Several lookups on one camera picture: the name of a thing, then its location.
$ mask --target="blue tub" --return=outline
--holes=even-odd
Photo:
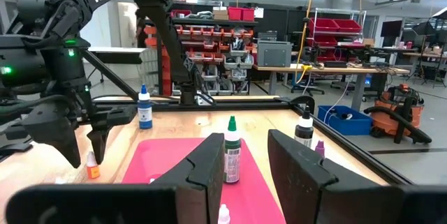
[[[324,116],[331,107],[331,105],[320,105],[318,107],[318,119],[324,121]],[[337,116],[331,116],[331,114],[328,113],[325,122],[326,124],[329,122],[330,127],[334,128],[342,135],[369,135],[372,118],[344,105],[336,105],[333,109],[337,111]],[[344,120],[341,118],[342,114],[349,113],[352,114],[351,119]]]

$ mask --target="floor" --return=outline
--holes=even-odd
[[[401,77],[394,77],[393,84],[398,85],[403,81]],[[126,82],[135,90],[140,89],[138,80],[127,80]],[[325,91],[325,95],[314,93],[317,105],[333,105],[342,95],[342,90],[330,88],[330,83],[331,81],[328,80],[317,82],[318,87]],[[420,128],[433,139],[431,144],[412,144],[410,140],[402,140],[400,144],[394,144],[390,137],[377,139],[368,135],[347,136],[347,138],[416,184],[447,184],[447,169],[443,165],[447,164],[447,140],[443,131],[447,123],[447,119],[444,120],[443,117],[443,115],[447,115],[447,103],[444,105],[447,100],[447,89],[443,87],[432,88],[431,84],[420,85],[421,80],[407,83],[413,89],[419,91],[425,100]],[[260,83],[260,86],[268,89],[268,83]],[[277,87],[277,95],[279,96],[296,97],[301,94],[299,91],[292,94],[289,89],[280,84]],[[110,94],[124,95],[110,81],[97,84],[91,89],[92,97]],[[266,95],[256,85],[251,86],[250,94]],[[362,103],[361,109],[370,107],[373,103],[373,100],[369,99]],[[351,106],[351,96],[343,96],[339,105]],[[4,139],[5,136],[0,135],[0,147],[14,143]]]

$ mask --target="orange shop vacuum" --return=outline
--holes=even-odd
[[[408,136],[413,144],[427,144],[432,138],[419,129],[423,110],[424,100],[419,97],[419,93],[408,85],[401,84],[384,91],[375,100],[374,106],[363,112],[371,113],[371,136],[392,135],[396,144],[400,143],[403,136]]]

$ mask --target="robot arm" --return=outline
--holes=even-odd
[[[92,64],[102,63],[88,52],[90,44],[79,37],[79,32],[90,21],[93,12],[108,1],[17,0],[18,14],[6,34],[0,36],[0,77],[4,86],[32,86],[33,94],[36,86],[43,87],[39,90],[41,99],[0,107],[0,116],[29,111],[32,107],[29,116],[20,125],[13,126],[14,131],[22,129],[34,141],[54,146],[73,167],[80,164],[74,133],[79,125],[91,124],[92,131],[87,136],[92,142],[96,161],[101,163],[110,129],[128,124],[136,114],[135,106],[95,106],[89,92],[91,84],[85,77],[83,57]],[[197,67],[184,53],[169,16],[172,0],[134,1],[155,23],[167,46],[172,78],[182,90],[180,102],[194,104],[196,90],[206,90]],[[103,64],[101,68],[110,79],[115,75]],[[137,99],[134,91],[128,95]]]

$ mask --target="gray printer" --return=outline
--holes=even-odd
[[[258,40],[258,66],[290,67],[292,45],[289,42]]]

